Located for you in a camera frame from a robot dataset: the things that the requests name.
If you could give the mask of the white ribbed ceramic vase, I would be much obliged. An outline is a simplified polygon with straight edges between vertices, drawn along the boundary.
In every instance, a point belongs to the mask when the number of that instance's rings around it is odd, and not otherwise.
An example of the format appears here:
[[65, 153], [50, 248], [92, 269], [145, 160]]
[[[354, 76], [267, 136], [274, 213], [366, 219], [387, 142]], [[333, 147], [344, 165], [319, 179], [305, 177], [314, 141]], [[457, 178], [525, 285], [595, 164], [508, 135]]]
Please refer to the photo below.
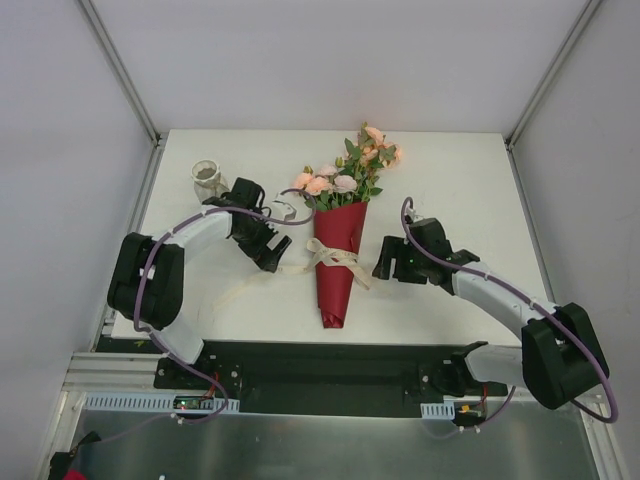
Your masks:
[[230, 191], [219, 164], [214, 160], [203, 159], [196, 162], [191, 168], [191, 178], [195, 195], [201, 204]]

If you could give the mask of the cream printed ribbon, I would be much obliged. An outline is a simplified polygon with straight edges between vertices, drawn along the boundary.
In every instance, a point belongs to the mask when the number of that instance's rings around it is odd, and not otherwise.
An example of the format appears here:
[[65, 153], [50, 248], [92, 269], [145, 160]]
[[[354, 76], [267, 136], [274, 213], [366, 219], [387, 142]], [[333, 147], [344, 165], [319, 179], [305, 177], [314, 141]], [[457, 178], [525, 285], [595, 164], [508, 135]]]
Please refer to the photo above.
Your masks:
[[312, 257], [305, 265], [283, 265], [278, 266], [274, 273], [262, 272], [254, 274], [213, 301], [211, 303], [211, 311], [220, 310], [232, 300], [238, 298], [250, 286], [263, 283], [277, 275], [306, 275], [317, 266], [333, 269], [344, 267], [353, 275], [356, 284], [361, 288], [371, 290], [374, 287], [372, 275], [359, 264], [359, 257], [356, 253], [327, 247], [317, 238], [309, 239], [306, 243], [306, 249], [312, 253]]

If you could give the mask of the red wrapping paper sheet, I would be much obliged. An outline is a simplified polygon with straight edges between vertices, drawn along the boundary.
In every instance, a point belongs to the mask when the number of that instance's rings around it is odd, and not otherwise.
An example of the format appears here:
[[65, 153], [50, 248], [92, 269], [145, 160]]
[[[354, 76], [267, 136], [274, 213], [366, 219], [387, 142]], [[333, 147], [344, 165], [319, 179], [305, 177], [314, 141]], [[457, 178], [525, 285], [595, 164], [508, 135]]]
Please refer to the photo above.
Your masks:
[[314, 217], [313, 239], [320, 243], [315, 265], [317, 304], [325, 329], [344, 327], [367, 207], [366, 202], [357, 202]]

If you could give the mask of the pink rose stem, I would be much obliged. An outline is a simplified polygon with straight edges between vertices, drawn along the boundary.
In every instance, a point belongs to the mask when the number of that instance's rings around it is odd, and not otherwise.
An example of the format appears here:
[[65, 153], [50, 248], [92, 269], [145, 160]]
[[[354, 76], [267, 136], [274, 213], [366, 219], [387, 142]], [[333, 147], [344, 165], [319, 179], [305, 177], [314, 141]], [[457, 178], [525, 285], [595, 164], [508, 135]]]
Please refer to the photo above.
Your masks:
[[364, 177], [352, 169], [339, 169], [335, 165], [326, 165], [317, 171], [306, 167], [294, 179], [292, 187], [312, 196], [320, 211], [329, 211], [368, 199]]
[[333, 198], [339, 206], [367, 203], [383, 192], [378, 185], [381, 174], [400, 163], [402, 149], [367, 122], [354, 140], [346, 138], [344, 143], [345, 155], [335, 160]]

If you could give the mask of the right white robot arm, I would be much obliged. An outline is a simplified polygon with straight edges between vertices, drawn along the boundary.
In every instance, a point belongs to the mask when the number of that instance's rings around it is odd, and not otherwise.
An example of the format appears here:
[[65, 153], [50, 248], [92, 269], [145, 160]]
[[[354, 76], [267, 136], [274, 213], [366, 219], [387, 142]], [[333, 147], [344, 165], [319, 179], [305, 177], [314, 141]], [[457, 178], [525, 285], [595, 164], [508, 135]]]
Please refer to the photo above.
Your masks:
[[453, 250], [435, 218], [405, 218], [403, 228], [404, 237], [384, 238], [374, 277], [440, 287], [483, 310], [520, 342], [499, 346], [476, 341], [458, 348], [431, 376], [438, 391], [462, 397], [495, 382], [524, 387], [555, 410], [576, 404], [600, 386], [610, 409], [617, 409], [609, 367], [584, 308], [535, 300], [474, 253]]

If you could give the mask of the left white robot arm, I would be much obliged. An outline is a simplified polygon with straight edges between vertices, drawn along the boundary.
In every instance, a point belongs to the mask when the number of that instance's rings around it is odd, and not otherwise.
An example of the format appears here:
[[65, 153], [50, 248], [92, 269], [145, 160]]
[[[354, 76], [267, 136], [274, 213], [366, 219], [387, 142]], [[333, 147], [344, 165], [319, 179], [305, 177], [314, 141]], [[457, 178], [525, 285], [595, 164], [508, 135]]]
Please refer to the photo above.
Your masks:
[[121, 243], [107, 304], [180, 360], [176, 375], [188, 388], [204, 387], [212, 367], [200, 357], [204, 340], [182, 312], [185, 267], [213, 244], [232, 239], [260, 270], [274, 273], [292, 240], [284, 235], [269, 245], [279, 232], [267, 222], [264, 198], [259, 184], [238, 178], [177, 226], [155, 236], [129, 233]]

